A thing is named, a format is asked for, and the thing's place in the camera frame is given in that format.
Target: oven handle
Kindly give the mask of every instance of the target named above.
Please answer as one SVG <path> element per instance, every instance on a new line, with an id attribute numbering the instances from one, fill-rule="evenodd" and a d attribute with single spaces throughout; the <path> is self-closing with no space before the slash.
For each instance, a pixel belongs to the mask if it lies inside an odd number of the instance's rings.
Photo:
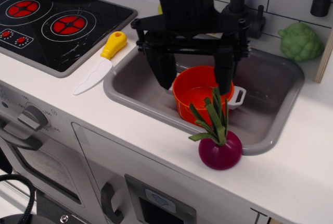
<path id="1" fill-rule="evenodd" d="M 7 143 L 15 147 L 24 148 L 25 150 L 36 151 L 43 145 L 40 140 L 32 136 L 28 137 L 27 139 L 17 138 L 16 136 L 13 136 L 12 134 L 4 130 L 2 125 L 0 125 L 0 137 L 4 139 Z"/>
<path id="2" fill-rule="evenodd" d="M 100 200 L 102 205 L 102 210 L 104 214 L 114 223 L 120 224 L 124 219 L 123 214 L 119 211 L 113 211 L 111 206 L 111 200 L 115 192 L 113 186 L 108 182 L 105 183 L 104 187 L 100 191 Z"/>

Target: gray sink basin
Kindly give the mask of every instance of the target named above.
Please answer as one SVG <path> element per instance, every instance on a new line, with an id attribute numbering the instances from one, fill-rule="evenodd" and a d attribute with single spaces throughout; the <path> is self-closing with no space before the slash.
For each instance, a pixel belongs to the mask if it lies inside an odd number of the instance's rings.
<path id="1" fill-rule="evenodd" d="M 176 62 L 178 72 L 196 65 L 214 65 L 211 56 L 177 55 Z M 243 104 L 229 113 L 230 130 L 240 138 L 244 155 L 264 153 L 278 141 L 304 84 L 303 72 L 285 58 L 253 49 L 239 62 L 234 84 L 247 93 Z M 189 136 L 204 131 L 179 116 L 172 91 L 158 84 L 137 48 L 107 74 L 104 91 L 111 100 L 186 131 Z"/>

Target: white plastic blade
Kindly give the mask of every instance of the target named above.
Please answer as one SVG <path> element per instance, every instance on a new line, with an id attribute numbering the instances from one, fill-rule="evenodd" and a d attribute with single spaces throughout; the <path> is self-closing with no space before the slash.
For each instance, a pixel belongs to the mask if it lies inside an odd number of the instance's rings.
<path id="1" fill-rule="evenodd" d="M 112 69 L 112 62 L 101 57 L 88 74 L 82 79 L 80 84 L 73 91 L 73 95 L 79 95 L 100 82 L 106 74 Z"/>

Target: black cooktop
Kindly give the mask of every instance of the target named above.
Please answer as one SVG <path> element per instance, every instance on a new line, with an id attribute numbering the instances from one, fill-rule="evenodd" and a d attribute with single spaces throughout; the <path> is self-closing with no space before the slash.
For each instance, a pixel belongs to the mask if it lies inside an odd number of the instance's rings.
<path id="1" fill-rule="evenodd" d="M 66 77 L 136 15 L 135 10 L 104 1 L 0 0 L 0 52 Z"/>

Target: faucet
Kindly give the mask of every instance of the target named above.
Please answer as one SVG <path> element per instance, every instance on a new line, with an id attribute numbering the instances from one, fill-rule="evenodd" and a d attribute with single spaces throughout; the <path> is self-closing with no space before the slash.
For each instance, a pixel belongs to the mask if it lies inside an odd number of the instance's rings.
<path id="1" fill-rule="evenodd" d="M 325 17 L 328 14 L 331 0 L 313 0 L 311 14 L 316 17 Z M 245 18 L 252 23 L 248 35 L 258 39 L 265 27 L 266 19 L 263 17 L 264 6 L 258 7 L 257 15 L 250 13 L 245 5 L 245 0 L 230 0 L 230 4 L 222 11 L 223 14 L 234 15 L 238 18 Z"/>

